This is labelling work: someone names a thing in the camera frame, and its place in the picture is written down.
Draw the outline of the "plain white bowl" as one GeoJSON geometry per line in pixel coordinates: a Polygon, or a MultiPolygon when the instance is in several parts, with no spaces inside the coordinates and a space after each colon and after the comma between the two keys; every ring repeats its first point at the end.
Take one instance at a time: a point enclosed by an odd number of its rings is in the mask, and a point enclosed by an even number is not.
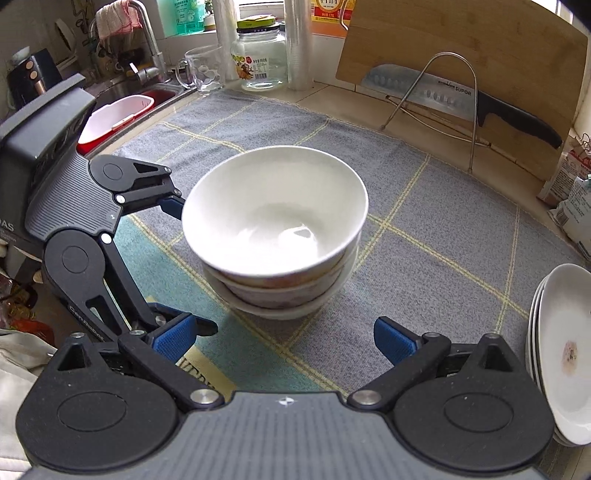
{"type": "Polygon", "coordinates": [[[207,266],[204,266],[204,275],[207,280],[213,279],[221,283],[231,294],[249,305],[266,309],[293,308],[315,300],[315,298],[328,292],[329,288],[335,285],[339,276],[345,273],[346,267],[355,263],[358,252],[358,246],[349,248],[346,250],[345,256],[329,272],[322,274],[318,279],[291,287],[263,288],[246,286],[229,280],[212,267],[207,266]]]}

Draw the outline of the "white bowl pink flowers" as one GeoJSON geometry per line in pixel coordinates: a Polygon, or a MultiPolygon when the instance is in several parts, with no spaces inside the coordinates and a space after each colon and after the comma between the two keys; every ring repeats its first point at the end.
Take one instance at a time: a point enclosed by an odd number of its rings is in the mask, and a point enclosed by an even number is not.
{"type": "Polygon", "coordinates": [[[317,149],[270,146],[208,171],[185,200],[182,231],[205,265],[247,285],[308,282],[339,263],[369,211],[347,163],[317,149]]]}

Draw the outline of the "white plate with stain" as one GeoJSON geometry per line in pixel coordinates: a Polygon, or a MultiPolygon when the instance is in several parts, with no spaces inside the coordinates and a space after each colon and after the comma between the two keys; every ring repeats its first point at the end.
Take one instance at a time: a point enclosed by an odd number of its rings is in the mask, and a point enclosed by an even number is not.
{"type": "Polygon", "coordinates": [[[548,276],[537,322],[538,365],[555,424],[568,442],[590,443],[590,272],[563,264],[548,276]]]}

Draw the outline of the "black kitchen appliance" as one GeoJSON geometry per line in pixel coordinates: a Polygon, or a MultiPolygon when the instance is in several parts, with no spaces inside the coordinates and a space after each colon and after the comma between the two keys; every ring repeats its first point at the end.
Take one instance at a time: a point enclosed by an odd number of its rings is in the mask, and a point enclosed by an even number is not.
{"type": "Polygon", "coordinates": [[[62,81],[50,52],[43,48],[31,53],[24,47],[13,54],[7,84],[15,110],[21,109],[62,81]]]}

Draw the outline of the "steel kitchen knife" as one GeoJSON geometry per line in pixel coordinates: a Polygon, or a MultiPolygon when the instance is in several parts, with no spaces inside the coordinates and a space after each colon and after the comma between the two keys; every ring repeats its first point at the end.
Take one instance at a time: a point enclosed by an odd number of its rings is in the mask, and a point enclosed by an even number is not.
{"type": "MultiPolygon", "coordinates": [[[[419,74],[418,70],[408,67],[382,64],[372,68],[361,85],[384,95],[401,98],[419,74]]],[[[477,118],[479,127],[485,124],[489,114],[496,115],[518,131],[534,136],[554,149],[562,145],[560,135],[535,115],[485,92],[478,91],[475,95],[475,90],[470,86],[429,73],[421,77],[407,101],[464,120],[477,118]]]]}

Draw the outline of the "stacked white plate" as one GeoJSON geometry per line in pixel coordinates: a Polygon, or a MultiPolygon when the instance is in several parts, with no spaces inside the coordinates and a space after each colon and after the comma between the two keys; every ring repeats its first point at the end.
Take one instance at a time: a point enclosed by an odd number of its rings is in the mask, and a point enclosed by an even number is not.
{"type": "MultiPolygon", "coordinates": [[[[544,293],[544,288],[545,285],[547,283],[548,280],[548,276],[544,277],[542,279],[542,281],[539,283],[539,285],[536,288],[534,297],[537,293],[541,293],[543,295],[544,293]]],[[[539,355],[539,329],[538,329],[538,321],[539,321],[539,313],[538,313],[538,318],[537,318],[537,322],[536,322],[536,326],[534,327],[534,346],[535,346],[535,352],[536,352],[536,357],[535,359],[537,360],[537,370],[538,370],[538,375],[540,380],[542,381],[542,385],[544,387],[544,383],[543,383],[543,379],[542,379],[542,375],[541,375],[541,364],[540,364],[540,355],[539,355]]]]}
{"type": "MultiPolygon", "coordinates": [[[[542,381],[539,378],[538,370],[537,370],[537,360],[535,346],[534,346],[534,327],[536,326],[538,313],[539,313],[539,304],[541,300],[541,293],[537,293],[532,301],[530,316],[529,316],[529,323],[528,323],[528,332],[526,335],[526,347],[525,347],[525,360],[526,360],[526,368],[530,375],[530,377],[535,382],[538,389],[545,393],[544,387],[542,385],[542,381]]],[[[558,427],[554,428],[553,439],[558,442],[560,445],[568,448],[575,448],[576,445],[572,442],[568,441],[562,432],[559,430],[558,427]]]]}

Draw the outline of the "upper stacked white plate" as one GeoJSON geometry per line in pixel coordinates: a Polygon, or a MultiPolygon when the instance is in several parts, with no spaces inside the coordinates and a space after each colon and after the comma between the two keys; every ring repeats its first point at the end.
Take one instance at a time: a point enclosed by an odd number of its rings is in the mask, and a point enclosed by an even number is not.
{"type": "MultiPolygon", "coordinates": [[[[543,295],[544,293],[544,288],[545,285],[547,283],[548,280],[548,276],[544,277],[542,279],[542,281],[539,283],[539,285],[536,288],[534,297],[537,293],[541,293],[543,295]]],[[[535,346],[535,352],[536,352],[536,357],[535,359],[537,360],[537,370],[538,370],[538,375],[540,380],[542,381],[542,385],[544,387],[544,383],[543,383],[543,379],[542,379],[542,375],[541,375],[541,364],[540,364],[540,355],[539,355],[539,329],[538,329],[538,321],[539,321],[539,313],[538,313],[538,318],[537,318],[537,322],[536,322],[536,326],[534,327],[534,346],[535,346]]]]}

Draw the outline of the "glass jar green lid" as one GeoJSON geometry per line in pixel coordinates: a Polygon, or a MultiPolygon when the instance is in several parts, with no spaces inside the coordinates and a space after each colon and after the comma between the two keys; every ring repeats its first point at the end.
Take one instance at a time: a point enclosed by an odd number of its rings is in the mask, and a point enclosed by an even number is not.
{"type": "Polygon", "coordinates": [[[255,15],[236,22],[238,38],[230,55],[240,87],[249,92],[280,88],[287,83],[286,37],[273,15],[255,15]]]}

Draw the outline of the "pink rag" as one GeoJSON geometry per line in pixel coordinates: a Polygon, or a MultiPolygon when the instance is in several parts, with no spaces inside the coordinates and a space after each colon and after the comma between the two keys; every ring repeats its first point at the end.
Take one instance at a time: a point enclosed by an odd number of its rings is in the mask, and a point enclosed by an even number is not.
{"type": "Polygon", "coordinates": [[[139,14],[128,0],[117,0],[101,7],[95,16],[100,41],[126,35],[142,27],[139,14]]]}

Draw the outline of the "green detergent bottle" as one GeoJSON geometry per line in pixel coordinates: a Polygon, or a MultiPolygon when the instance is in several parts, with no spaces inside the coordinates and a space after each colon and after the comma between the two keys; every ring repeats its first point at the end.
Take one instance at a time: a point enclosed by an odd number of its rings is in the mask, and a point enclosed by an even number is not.
{"type": "Polygon", "coordinates": [[[176,34],[186,35],[204,31],[205,1],[174,0],[176,34]]]}

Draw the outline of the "plastic wrap roll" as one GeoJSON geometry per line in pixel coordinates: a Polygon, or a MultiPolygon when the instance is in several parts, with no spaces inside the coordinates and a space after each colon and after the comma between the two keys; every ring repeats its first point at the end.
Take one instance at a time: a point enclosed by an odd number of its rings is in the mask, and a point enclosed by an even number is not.
{"type": "Polygon", "coordinates": [[[225,81],[238,80],[235,61],[231,57],[230,47],[236,39],[236,22],[239,18],[238,3],[235,0],[212,0],[215,30],[218,44],[221,46],[221,63],[225,81]]]}

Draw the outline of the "white packaged bag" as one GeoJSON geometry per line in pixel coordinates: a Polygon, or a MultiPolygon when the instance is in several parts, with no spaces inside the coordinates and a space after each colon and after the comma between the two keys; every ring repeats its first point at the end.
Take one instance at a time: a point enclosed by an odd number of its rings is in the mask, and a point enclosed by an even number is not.
{"type": "Polygon", "coordinates": [[[537,198],[549,216],[590,261],[590,135],[569,136],[550,180],[537,198]]]}

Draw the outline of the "tall plastic cup stack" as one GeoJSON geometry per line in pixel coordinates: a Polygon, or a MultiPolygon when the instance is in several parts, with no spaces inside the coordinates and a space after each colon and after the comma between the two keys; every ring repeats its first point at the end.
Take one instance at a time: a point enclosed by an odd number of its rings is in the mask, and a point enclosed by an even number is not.
{"type": "Polygon", "coordinates": [[[284,0],[286,23],[288,87],[294,91],[310,90],[312,77],[311,1],[284,0]]]}

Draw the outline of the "orange cooking wine jug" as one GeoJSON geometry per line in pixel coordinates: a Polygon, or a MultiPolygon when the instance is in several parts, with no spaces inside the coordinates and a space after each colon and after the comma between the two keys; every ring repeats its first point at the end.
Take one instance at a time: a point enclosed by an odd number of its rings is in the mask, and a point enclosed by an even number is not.
{"type": "Polygon", "coordinates": [[[356,0],[311,0],[311,32],[345,38],[356,0]]]}

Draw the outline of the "bamboo cutting board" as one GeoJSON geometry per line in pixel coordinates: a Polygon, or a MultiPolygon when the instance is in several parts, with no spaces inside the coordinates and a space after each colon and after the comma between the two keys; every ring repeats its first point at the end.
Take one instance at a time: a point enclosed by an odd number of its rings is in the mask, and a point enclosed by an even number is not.
{"type": "Polygon", "coordinates": [[[335,76],[360,83],[398,64],[464,85],[533,114],[567,138],[588,37],[533,1],[356,2],[335,76]]]}

